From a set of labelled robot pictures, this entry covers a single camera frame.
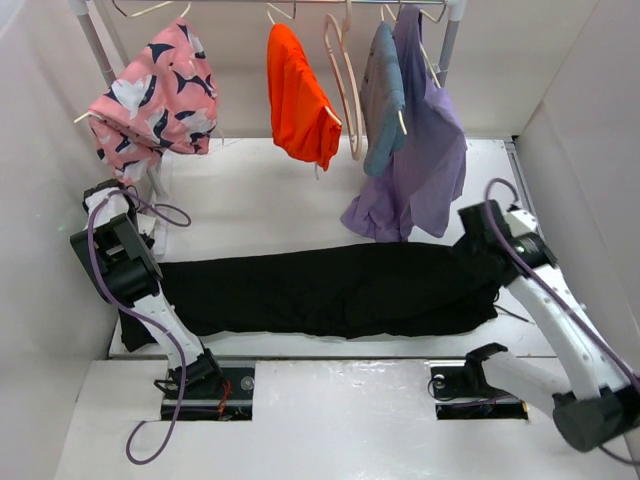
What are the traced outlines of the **black trousers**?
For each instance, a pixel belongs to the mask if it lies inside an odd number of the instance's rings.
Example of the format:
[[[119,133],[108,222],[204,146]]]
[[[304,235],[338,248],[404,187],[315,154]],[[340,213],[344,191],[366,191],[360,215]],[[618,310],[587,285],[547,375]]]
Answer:
[[[448,246],[369,243],[163,263],[162,290],[183,324],[219,332],[354,339],[444,336],[496,317],[501,266]]]

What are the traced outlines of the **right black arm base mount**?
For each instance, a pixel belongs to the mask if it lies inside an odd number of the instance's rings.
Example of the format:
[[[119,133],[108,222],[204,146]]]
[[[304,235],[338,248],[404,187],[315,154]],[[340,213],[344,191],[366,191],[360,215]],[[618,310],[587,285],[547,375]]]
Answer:
[[[442,421],[529,420],[526,404],[512,394],[482,383],[474,384],[462,363],[430,366],[428,393]]]

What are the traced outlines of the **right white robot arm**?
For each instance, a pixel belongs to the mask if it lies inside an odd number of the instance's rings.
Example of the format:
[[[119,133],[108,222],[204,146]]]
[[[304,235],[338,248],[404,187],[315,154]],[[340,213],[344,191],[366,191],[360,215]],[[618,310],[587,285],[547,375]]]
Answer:
[[[498,343],[469,352],[465,387],[479,395],[507,392],[551,418],[575,450],[590,452],[639,427],[639,377],[589,320],[571,293],[537,220],[494,200],[458,212],[464,234],[457,252],[497,263],[501,284],[534,320],[559,360],[557,376],[528,364]]]

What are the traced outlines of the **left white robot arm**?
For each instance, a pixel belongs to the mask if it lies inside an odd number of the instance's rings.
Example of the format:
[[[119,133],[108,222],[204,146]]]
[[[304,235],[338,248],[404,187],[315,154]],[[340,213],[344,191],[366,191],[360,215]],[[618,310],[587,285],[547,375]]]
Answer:
[[[211,398],[225,383],[211,351],[179,319],[162,288],[161,269],[138,229],[132,194],[111,179],[87,190],[83,207],[84,229],[70,244],[94,287],[108,303],[135,320],[163,349],[168,378],[155,386],[175,398],[180,388],[187,398]]]

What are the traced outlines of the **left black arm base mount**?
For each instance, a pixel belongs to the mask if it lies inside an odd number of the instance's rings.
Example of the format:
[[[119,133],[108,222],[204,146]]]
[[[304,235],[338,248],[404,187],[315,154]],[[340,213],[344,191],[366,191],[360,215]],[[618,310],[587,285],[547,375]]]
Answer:
[[[154,386],[163,395],[161,419],[171,420],[177,410],[180,421],[251,421],[256,363],[222,360],[220,365],[226,383],[217,391],[204,384],[188,386],[178,410],[177,383],[169,378],[155,380]]]

